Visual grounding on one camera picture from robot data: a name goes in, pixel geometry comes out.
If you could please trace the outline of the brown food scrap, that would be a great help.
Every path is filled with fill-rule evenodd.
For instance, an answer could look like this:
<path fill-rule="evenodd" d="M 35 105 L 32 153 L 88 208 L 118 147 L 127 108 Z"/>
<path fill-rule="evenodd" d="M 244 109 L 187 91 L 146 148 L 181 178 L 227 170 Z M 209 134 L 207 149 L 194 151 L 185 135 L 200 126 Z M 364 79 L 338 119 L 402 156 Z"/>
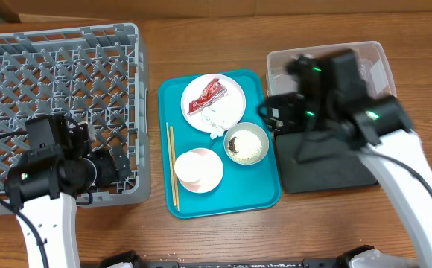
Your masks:
<path fill-rule="evenodd" d="M 237 137 L 232 137 L 230 140 L 229 140 L 229 143 L 228 143 L 228 148 L 229 148 L 229 150 L 231 151 L 231 152 L 233 152 L 233 153 L 237 153 L 238 151 L 236 150 L 236 139 L 237 139 Z"/>

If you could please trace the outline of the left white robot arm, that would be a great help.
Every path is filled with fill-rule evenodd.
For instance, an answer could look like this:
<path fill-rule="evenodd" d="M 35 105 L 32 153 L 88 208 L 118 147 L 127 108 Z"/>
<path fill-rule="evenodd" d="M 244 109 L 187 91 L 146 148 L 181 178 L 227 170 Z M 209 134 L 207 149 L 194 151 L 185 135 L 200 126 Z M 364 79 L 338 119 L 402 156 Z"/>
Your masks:
<path fill-rule="evenodd" d="M 122 146 L 93 150 L 86 122 L 62 115 L 26 121 L 30 148 L 7 173 L 4 191 L 16 210 L 30 267 L 79 267 L 77 197 L 126 179 Z"/>

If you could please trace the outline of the white tissue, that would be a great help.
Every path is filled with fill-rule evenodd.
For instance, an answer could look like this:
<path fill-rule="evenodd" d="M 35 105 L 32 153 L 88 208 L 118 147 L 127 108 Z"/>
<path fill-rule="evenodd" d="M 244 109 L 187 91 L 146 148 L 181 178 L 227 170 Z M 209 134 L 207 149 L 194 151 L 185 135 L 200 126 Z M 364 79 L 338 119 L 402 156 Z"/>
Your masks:
<path fill-rule="evenodd" d="M 210 126 L 211 140 L 215 140 L 216 138 L 223 136 L 223 124 L 225 119 L 221 109 L 215 109 L 212 106 L 205 107 L 201 112 L 201 119 L 205 124 Z"/>

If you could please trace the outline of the grey-green bowl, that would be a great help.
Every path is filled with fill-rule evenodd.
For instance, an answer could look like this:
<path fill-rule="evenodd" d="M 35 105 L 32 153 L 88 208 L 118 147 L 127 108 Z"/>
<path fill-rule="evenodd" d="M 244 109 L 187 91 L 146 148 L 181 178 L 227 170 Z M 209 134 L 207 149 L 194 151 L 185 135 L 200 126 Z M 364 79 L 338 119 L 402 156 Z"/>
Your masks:
<path fill-rule="evenodd" d="M 223 146 L 227 156 L 235 163 L 254 165 L 266 156 L 269 138 L 257 124 L 242 122 L 226 132 Z"/>

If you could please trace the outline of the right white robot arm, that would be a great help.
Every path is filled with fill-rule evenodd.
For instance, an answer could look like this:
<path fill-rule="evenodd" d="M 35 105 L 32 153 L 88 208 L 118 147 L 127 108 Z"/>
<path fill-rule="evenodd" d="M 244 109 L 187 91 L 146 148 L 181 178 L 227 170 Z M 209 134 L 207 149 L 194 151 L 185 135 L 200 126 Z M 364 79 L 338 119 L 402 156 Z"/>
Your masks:
<path fill-rule="evenodd" d="M 393 95 L 372 97 L 356 53 L 301 54 L 285 70 L 296 89 L 257 113 L 276 138 L 290 193 L 378 183 L 412 240 L 417 267 L 432 267 L 432 170 L 413 122 Z"/>

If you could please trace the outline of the white rice pile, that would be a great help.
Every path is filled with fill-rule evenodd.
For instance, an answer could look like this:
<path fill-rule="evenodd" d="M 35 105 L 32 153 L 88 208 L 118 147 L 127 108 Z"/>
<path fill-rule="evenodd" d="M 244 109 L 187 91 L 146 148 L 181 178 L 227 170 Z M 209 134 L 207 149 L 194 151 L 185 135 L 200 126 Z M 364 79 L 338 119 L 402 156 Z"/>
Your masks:
<path fill-rule="evenodd" d="M 234 136 L 237 137 L 235 143 L 238 152 L 231 152 L 227 145 L 230 157 L 243 165 L 251 165 L 257 162 L 262 151 L 262 143 L 258 136 L 249 130 L 238 130 L 233 133 L 231 138 Z"/>

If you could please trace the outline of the white cup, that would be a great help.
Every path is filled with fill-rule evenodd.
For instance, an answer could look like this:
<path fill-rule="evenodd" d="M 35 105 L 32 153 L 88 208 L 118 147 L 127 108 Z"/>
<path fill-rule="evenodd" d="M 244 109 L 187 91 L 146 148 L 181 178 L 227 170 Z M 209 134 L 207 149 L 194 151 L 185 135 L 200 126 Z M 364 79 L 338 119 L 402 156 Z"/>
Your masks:
<path fill-rule="evenodd" d="M 198 182 L 203 177 L 203 157 L 195 152 L 183 153 L 177 158 L 175 168 L 182 182 Z"/>

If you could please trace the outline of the red snack wrapper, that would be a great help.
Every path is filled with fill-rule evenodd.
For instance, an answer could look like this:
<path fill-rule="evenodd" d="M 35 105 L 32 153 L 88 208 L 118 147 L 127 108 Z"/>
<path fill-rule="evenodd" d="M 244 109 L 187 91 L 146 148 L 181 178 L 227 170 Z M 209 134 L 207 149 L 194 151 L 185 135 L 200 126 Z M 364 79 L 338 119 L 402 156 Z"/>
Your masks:
<path fill-rule="evenodd" d="M 196 114 L 204 108 L 211 106 L 214 102 L 224 97 L 226 93 L 227 88 L 219 82 L 218 78 L 211 80 L 200 93 L 199 98 L 189 103 L 188 115 Z"/>

